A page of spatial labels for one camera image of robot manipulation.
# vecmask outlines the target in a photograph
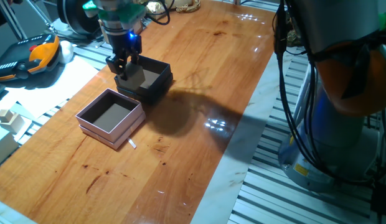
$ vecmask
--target small white block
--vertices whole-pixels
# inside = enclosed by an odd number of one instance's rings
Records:
[[[13,117],[13,113],[10,110],[0,110],[1,122],[10,122]]]
[[[24,121],[18,113],[14,113],[10,122],[0,122],[0,126],[13,134],[17,134],[23,127]]]

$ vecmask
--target green light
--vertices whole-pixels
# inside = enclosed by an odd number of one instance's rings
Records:
[[[92,0],[85,3],[82,6],[82,8],[83,8],[83,10],[96,10],[97,9],[96,5],[93,3]]]

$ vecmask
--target black box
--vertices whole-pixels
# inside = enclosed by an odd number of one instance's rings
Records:
[[[137,90],[120,86],[117,76],[114,80],[119,93],[140,102],[154,103],[172,84],[174,79],[171,66],[151,58],[139,56],[139,65],[143,67],[146,81]]]

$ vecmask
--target wood grain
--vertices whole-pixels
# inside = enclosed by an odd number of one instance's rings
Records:
[[[75,115],[115,89],[106,67],[0,167],[0,201],[37,223],[189,223],[273,52],[272,18],[203,1],[150,24],[143,55],[170,63],[175,82],[144,105],[137,148],[114,151],[78,127]]]

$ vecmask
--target yellow label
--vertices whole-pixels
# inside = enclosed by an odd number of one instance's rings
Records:
[[[299,164],[295,164],[294,170],[304,175],[305,177],[308,175],[308,170]]]

